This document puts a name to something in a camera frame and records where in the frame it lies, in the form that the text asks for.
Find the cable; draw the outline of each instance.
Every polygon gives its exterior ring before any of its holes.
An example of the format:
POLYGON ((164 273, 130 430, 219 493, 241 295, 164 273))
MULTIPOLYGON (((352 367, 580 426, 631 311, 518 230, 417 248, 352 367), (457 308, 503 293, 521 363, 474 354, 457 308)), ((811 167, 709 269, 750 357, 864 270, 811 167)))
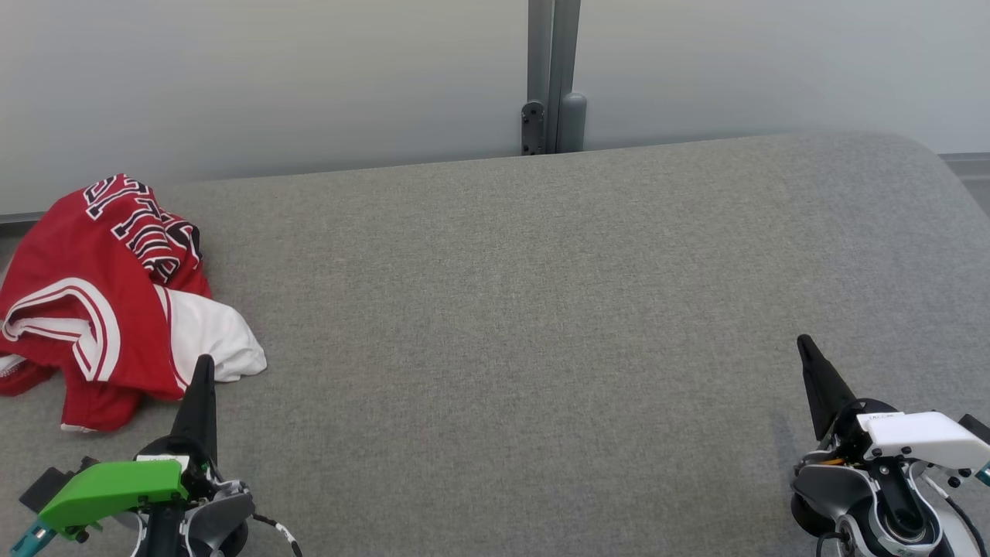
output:
POLYGON ((959 518, 962 518, 962 521, 965 522, 966 527, 969 528, 969 533, 971 533, 973 535, 973 539, 976 540, 976 547, 978 547, 980 550, 980 557, 987 557, 987 546, 986 544, 983 543, 983 536, 980 535, 980 532, 979 530, 976 529, 976 525, 973 524, 973 521, 969 519, 969 515, 966 514, 964 510, 962 510, 962 507, 959 506, 957 502, 952 500, 952 498, 945 492, 945 490, 939 487, 939 484, 935 483, 935 480, 929 478, 928 476, 922 476, 922 478, 924 478, 925 482, 933 490, 935 490, 936 493, 939 494, 939 496, 942 499, 944 499, 949 506, 952 507, 952 510, 954 510, 955 513, 959 515, 959 518))
POLYGON ((285 536, 285 539, 289 540, 289 543, 292 544, 293 555, 295 555, 296 557, 303 557, 303 551, 302 549, 299 549, 299 543, 296 541, 296 538, 292 537, 292 534, 289 533, 289 530, 285 529, 285 526, 279 524, 278 522, 272 520, 271 518, 268 518, 267 516, 262 516, 256 512, 253 513, 250 517, 257 520, 258 522, 264 522, 265 524, 268 524, 269 526, 272 526, 276 530, 282 532, 282 535, 285 536))
POLYGON ((948 505, 952 507, 952 510, 959 515, 959 518, 962 518, 962 521, 966 523, 966 527, 969 528, 969 533, 973 534, 973 539, 976 540, 976 547, 980 550, 980 557, 987 557, 987 546, 983 543, 983 536, 980 535, 980 532, 976 529, 973 521, 969 519, 969 516, 964 510, 962 510, 962 507, 953 501, 952 498, 945 498, 945 502, 947 502, 948 505))
POLYGON ((815 546, 815 557, 822 557, 822 548, 825 547, 825 540, 838 539, 845 541, 845 536, 838 532, 826 532, 818 536, 818 545, 815 546))

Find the teal connector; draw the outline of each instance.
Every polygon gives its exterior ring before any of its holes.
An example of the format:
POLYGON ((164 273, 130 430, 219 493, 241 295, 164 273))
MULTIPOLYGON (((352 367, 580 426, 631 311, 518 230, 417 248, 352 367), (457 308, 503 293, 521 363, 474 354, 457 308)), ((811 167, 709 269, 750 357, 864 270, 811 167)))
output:
POLYGON ((38 520, 24 532, 24 537, 10 548, 11 557, 35 557, 55 538, 55 532, 47 524, 38 520))
POLYGON ((976 473, 976 479, 983 482, 983 485, 990 488, 990 464, 987 464, 983 470, 976 473))

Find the metal pole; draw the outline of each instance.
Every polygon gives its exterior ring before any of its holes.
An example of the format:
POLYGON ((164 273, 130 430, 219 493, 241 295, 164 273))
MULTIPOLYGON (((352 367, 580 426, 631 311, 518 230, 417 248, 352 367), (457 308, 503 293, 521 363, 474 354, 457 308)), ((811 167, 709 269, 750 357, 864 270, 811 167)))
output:
POLYGON ((574 56, 581 0, 557 0, 553 6, 549 97, 546 100, 546 152, 557 153, 560 100, 574 85, 574 56))
POLYGON ((530 0, 527 100, 546 106, 550 72, 550 38, 553 35, 553 0, 530 0))

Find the metal bracket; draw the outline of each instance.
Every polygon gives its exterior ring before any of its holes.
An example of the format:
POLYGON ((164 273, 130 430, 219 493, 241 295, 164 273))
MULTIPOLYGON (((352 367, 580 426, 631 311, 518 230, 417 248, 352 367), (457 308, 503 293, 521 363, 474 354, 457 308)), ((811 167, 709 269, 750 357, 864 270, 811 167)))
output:
POLYGON ((546 109, 538 100, 523 107, 523 155, 546 153, 546 109))

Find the clothing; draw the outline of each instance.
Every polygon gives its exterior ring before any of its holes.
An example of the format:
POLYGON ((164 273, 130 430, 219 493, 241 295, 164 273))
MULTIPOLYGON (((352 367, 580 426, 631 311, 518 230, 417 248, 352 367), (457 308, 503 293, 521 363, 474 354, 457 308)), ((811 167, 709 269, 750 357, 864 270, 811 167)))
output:
POLYGON ((0 287, 0 394, 61 369, 63 429, 112 430, 142 396, 178 399, 197 357, 217 381, 265 368, 244 319, 209 299, 199 230, 117 174, 60 199, 0 287))

